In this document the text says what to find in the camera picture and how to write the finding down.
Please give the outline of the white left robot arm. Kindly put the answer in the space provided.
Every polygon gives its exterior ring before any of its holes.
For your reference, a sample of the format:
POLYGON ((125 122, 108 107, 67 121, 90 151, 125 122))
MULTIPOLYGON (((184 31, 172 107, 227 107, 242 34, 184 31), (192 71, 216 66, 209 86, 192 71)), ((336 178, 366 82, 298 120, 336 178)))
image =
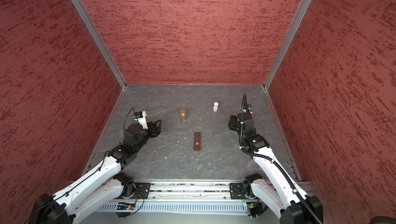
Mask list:
POLYGON ((161 133, 161 120, 149 122, 144 128, 131 124, 124 131, 124 140, 92 170, 69 186, 54 193, 43 194, 34 203, 28 224, 79 224, 108 201, 130 199, 136 203, 142 195, 132 177, 123 173, 150 138, 161 133))

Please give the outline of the aluminium corner post right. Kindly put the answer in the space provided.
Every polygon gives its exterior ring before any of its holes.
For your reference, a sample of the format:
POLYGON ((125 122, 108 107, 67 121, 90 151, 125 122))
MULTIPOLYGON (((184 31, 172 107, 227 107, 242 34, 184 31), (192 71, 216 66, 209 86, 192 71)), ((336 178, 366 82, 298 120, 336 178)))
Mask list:
POLYGON ((276 73, 277 73, 277 71, 278 71, 278 69, 279 69, 279 67, 280 67, 280 65, 281 65, 281 63, 282 63, 287 51, 288 51, 289 46, 291 45, 291 42, 293 41, 293 38, 294 38, 294 36, 295 36, 295 34, 296 34, 300 24, 301 24, 306 12, 307 12, 307 9, 308 9, 311 1, 312 0, 301 0, 300 1, 298 9, 297 9, 297 11, 296 11, 296 13, 294 15, 294 18, 293 18, 293 20, 291 22, 291 25, 290 25, 289 29, 287 31, 285 39, 284 39, 284 41, 283 41, 283 43, 282 43, 282 45, 280 47, 278 55, 277 55, 273 65, 272 65, 271 70, 269 72, 269 75, 268 75, 268 77, 267 77, 267 79, 266 79, 266 81, 265 81, 265 83, 263 85, 263 90, 264 91, 268 91, 269 90, 270 85, 271 85, 272 81, 275 78, 275 75, 276 75, 276 73))

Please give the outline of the clear pill bottle gold lid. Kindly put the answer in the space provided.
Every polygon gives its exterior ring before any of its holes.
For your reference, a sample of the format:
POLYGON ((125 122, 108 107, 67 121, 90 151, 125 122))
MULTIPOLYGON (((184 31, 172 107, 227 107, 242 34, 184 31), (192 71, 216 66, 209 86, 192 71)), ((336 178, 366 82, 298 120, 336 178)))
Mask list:
POLYGON ((188 120, 188 113, 185 109, 181 109, 179 111, 179 118, 182 122, 186 122, 188 120))

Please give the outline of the small white pill bottle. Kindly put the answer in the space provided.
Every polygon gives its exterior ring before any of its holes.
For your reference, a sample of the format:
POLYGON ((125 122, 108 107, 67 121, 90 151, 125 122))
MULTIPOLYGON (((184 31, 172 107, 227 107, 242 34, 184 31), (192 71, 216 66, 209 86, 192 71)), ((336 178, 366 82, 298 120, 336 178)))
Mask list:
POLYGON ((213 103, 213 111, 214 111, 214 112, 217 112, 218 109, 219 109, 219 103, 218 103, 218 102, 214 102, 214 103, 213 103))

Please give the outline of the aluminium corner post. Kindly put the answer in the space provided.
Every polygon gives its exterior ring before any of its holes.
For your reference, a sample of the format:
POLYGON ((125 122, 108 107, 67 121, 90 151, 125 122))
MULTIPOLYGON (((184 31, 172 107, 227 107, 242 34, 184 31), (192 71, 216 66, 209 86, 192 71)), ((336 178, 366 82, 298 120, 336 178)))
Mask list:
POLYGON ((109 49, 107 48, 103 38, 101 37, 98 29, 96 28, 93 20, 91 19, 82 0, 71 0, 71 2, 75 7, 77 13, 79 14, 80 18, 82 19, 83 23, 85 24, 95 44, 99 48, 104 59, 106 60, 106 63, 108 64, 110 70, 112 71, 113 75, 115 76, 122 90, 124 91, 127 88, 127 82, 124 79, 121 71, 119 70, 116 62, 114 61, 109 49))
POLYGON ((282 45, 280 47, 278 55, 277 55, 273 65, 272 65, 271 70, 269 72, 269 75, 268 75, 268 77, 267 77, 267 79, 266 79, 266 81, 265 81, 265 83, 263 85, 263 90, 264 91, 268 91, 269 90, 270 85, 271 85, 272 81, 275 78, 275 75, 276 75, 276 73, 277 73, 277 71, 278 71, 278 69, 279 69, 279 67, 280 67, 280 65, 281 65, 281 63, 282 63, 287 51, 288 51, 289 46, 291 45, 291 42, 293 41, 293 38, 294 38, 294 36, 295 36, 295 34, 296 34, 300 24, 301 24, 306 12, 307 12, 307 9, 308 9, 311 1, 312 0, 301 0, 300 1, 298 9, 297 9, 297 11, 296 11, 296 13, 294 15, 294 18, 293 18, 293 20, 291 22, 291 25, 290 25, 289 29, 287 31, 285 39, 284 39, 284 41, 283 41, 283 43, 282 43, 282 45))

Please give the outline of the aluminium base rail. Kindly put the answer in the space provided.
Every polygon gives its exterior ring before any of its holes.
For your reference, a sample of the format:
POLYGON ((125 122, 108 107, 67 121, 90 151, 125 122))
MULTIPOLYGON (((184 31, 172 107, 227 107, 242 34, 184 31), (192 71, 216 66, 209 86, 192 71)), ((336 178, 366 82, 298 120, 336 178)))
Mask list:
MULTIPOLYGON (((82 182, 67 186, 66 188, 56 192, 53 196, 58 198, 71 197, 77 203, 93 196, 94 193, 101 191, 116 190, 115 198, 130 199, 135 198, 137 194, 142 194, 144 199, 214 199, 230 200, 231 190, 230 184, 242 182, 206 182, 206 181, 191 181, 191 182, 176 182, 176 181, 152 181, 152 182, 134 182, 128 177, 110 179, 99 186, 89 184, 89 182, 82 182)), ((251 184, 252 192, 255 197, 258 196, 259 188, 266 190, 269 193, 274 193, 278 198, 281 195, 269 181, 258 179, 251 184)))

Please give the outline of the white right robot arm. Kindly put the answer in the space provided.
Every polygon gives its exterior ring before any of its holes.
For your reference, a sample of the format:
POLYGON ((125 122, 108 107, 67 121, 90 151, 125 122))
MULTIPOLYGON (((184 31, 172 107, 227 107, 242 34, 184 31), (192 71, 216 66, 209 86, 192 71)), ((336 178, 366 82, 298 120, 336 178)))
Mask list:
POLYGON ((254 128, 250 113, 231 115, 230 130, 239 135, 239 149, 263 170, 269 186, 257 174, 244 178, 245 194, 256 197, 268 207, 281 224, 322 224, 323 206, 316 196, 309 196, 279 163, 269 143, 254 128))

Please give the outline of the red weekly pill organizer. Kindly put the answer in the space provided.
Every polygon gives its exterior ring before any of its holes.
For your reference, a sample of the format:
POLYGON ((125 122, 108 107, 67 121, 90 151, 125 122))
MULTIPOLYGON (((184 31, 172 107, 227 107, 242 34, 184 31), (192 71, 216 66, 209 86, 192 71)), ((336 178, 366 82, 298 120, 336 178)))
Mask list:
POLYGON ((194 133, 193 150, 195 152, 201 151, 201 132, 194 133))

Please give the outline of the aluminium corner post left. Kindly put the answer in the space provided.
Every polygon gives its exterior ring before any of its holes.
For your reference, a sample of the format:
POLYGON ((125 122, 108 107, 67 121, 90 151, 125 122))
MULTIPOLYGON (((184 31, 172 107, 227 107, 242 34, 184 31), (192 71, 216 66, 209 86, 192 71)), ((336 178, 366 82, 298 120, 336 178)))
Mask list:
POLYGON ((99 48, 104 59, 106 60, 106 63, 108 64, 110 70, 112 71, 113 75, 115 76, 122 90, 124 91, 127 88, 127 82, 124 79, 121 71, 119 70, 116 62, 114 61, 109 49, 107 48, 103 38, 101 37, 98 29, 96 28, 93 20, 91 19, 82 0, 71 0, 71 2, 75 7, 77 13, 79 14, 80 18, 82 19, 83 23, 85 24, 95 44, 99 48))

